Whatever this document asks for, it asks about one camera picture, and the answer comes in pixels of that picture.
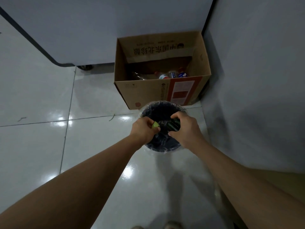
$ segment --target tile grout line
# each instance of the tile grout line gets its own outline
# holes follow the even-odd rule
[[[137,112],[135,113],[126,113],[126,114],[116,114],[116,116],[122,116],[122,115],[131,115],[131,114],[137,114]],[[70,119],[71,121],[74,120],[83,120],[83,119],[91,119],[91,118],[101,118],[101,117],[111,117],[113,115],[109,115],[109,116],[99,116],[99,117],[84,117],[84,118],[76,118],[76,119]],[[18,125],[32,125],[32,124],[42,124],[42,123],[52,123],[52,122],[61,122],[61,121],[45,121],[45,122],[36,122],[36,123],[27,123],[27,124],[18,124]],[[8,126],[18,126],[18,125],[2,125],[0,127],[8,127]]]
[[[69,107],[69,114],[68,114],[68,120],[67,120],[67,127],[66,127],[65,140],[64,140],[64,142],[63,142],[63,153],[64,153],[64,151],[65,151],[66,138],[67,138],[67,131],[68,131],[68,126],[69,126],[69,117],[70,117],[70,110],[71,110],[71,103],[72,103],[72,96],[73,96],[75,75],[76,75],[76,66],[75,66],[75,70],[74,70],[74,79],[73,79],[73,85],[72,85],[72,93],[71,93],[71,100],[70,100],[70,107]],[[59,174],[60,174],[60,172],[61,172],[61,167],[62,167],[62,165],[63,165],[63,155],[61,156],[61,163],[60,163],[60,168],[59,168]]]

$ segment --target person's left hand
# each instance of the person's left hand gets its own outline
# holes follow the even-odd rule
[[[160,131],[160,127],[152,128],[154,121],[149,117],[141,117],[132,124],[130,136],[139,139],[142,145],[150,142],[155,134]]]

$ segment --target person's right hand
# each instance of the person's right hand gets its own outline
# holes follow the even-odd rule
[[[180,130],[170,131],[168,135],[176,139],[183,147],[190,149],[197,141],[204,140],[195,118],[190,117],[185,112],[176,112],[171,118],[180,119]]]

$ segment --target white tile floor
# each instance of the white tile floor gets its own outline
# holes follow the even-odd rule
[[[74,73],[74,67],[53,65],[2,17],[0,27],[2,212],[127,136],[138,110],[129,110],[114,87],[112,65]],[[207,137],[200,102],[188,108]],[[212,177],[197,157],[185,149],[158,154],[141,148],[93,228],[157,229],[169,219],[186,228],[228,228],[216,211]]]

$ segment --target caster wheel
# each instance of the caster wheel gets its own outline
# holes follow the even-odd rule
[[[84,71],[89,71],[93,69],[92,65],[82,65],[82,66],[77,66],[79,69],[84,70]]]

